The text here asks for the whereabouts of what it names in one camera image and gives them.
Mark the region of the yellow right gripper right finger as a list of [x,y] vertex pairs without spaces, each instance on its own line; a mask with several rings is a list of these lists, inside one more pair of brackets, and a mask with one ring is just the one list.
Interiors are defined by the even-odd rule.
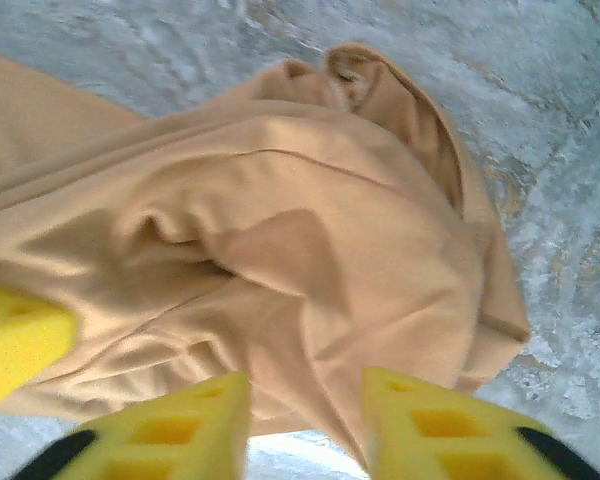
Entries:
[[600,479],[544,424],[388,369],[365,369],[362,409],[373,479]]

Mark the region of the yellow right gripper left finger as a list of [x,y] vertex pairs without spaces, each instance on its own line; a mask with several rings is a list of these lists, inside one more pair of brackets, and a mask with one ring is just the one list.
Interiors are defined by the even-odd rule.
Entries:
[[17,479],[239,479],[250,427],[244,373],[88,421],[50,444]]

